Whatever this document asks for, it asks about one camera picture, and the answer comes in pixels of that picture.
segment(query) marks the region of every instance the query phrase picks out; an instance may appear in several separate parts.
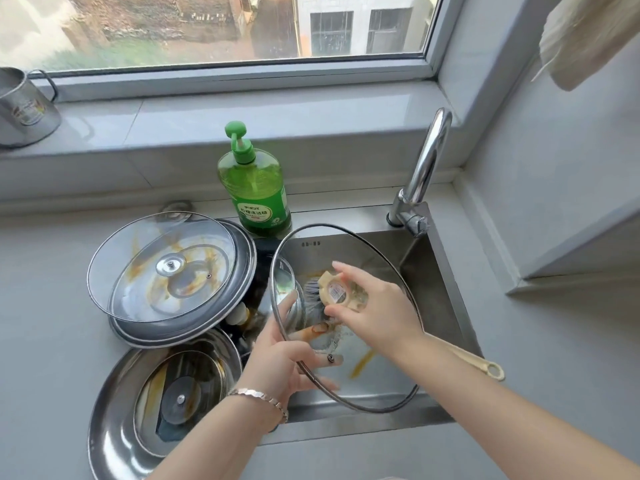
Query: towel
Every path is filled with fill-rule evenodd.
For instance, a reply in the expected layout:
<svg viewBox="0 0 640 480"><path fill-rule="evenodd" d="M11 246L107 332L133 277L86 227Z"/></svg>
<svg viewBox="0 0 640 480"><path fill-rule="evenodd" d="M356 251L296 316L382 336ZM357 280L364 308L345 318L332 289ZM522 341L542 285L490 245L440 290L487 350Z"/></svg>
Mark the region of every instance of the towel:
<svg viewBox="0 0 640 480"><path fill-rule="evenodd" d="M540 39L540 73L548 71L559 88L571 91L638 32L640 0L562 0L547 17Z"/></svg>

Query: hand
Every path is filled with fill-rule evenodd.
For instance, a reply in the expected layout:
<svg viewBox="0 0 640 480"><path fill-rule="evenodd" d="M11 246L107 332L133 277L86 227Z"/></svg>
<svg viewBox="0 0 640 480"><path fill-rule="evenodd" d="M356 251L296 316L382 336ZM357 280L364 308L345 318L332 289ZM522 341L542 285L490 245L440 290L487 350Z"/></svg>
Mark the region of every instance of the hand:
<svg viewBox="0 0 640 480"><path fill-rule="evenodd" d="M280 302L278 311L281 317L287 316L297 297L297 292L292 291ZM285 341L272 315L255 341L249 361L236 388L263 392L277 399L286 408L293 393L316 388L306 375L300 373L296 362L304 362L310 369L340 365L342 363L340 357L334 357L332 363L329 362L326 354L316 353L306 342ZM329 389L339 388L329 379L320 379ZM268 406L277 415L280 414L276 408Z"/></svg>
<svg viewBox="0 0 640 480"><path fill-rule="evenodd" d="M360 312L329 305L324 309L326 315L343 322L369 347L388 358L402 350L407 340L424 336L415 309L398 285L338 261L333 262L333 267L343 278L361 286L369 300Z"/></svg>

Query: woman's right hand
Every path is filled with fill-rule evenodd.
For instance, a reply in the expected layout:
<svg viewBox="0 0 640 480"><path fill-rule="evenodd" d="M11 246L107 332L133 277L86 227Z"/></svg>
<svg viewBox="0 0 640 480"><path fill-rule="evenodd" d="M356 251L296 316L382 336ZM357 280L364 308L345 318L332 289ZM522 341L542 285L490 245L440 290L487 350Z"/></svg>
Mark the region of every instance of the woman's right hand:
<svg viewBox="0 0 640 480"><path fill-rule="evenodd" d="M338 261L333 268L369 295L367 306L356 312L342 305L325 307L327 316L338 318L376 352L393 358L411 340L424 336L409 298L394 283L379 280L357 267Z"/></svg>

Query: woman's left hand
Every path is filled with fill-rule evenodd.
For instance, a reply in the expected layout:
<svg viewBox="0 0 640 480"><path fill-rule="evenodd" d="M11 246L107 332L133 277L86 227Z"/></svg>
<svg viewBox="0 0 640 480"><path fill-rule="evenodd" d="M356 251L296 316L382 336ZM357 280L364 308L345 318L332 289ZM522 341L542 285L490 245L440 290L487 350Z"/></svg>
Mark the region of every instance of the woman's left hand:
<svg viewBox="0 0 640 480"><path fill-rule="evenodd" d="M293 291L279 304L281 317L286 317L296 302L298 294ZM295 392L315 389L309 378L300 372L296 362L304 362L310 369L340 365L341 356L332 356L329 361L326 354L317 353L311 345L298 340L287 341L272 316L255 341L251 356L236 388L254 389L277 399L284 408ZM320 378L329 389L336 390L338 385L327 378Z"/></svg>

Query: bracelet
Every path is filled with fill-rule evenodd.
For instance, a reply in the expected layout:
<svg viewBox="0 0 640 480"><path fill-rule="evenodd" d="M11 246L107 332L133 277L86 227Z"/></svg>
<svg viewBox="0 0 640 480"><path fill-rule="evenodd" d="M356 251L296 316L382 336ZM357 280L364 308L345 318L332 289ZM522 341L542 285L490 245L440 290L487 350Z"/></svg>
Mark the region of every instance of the bracelet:
<svg viewBox="0 0 640 480"><path fill-rule="evenodd" d="M257 399L261 399L263 401L267 401L269 404L274 405L282 413L282 421L280 421L280 424L284 424L289 420L289 412L284 409L282 404L280 404L277 399L274 399L263 392L256 391L254 389L233 389L233 391L231 391L228 395L247 395L255 397Z"/></svg>

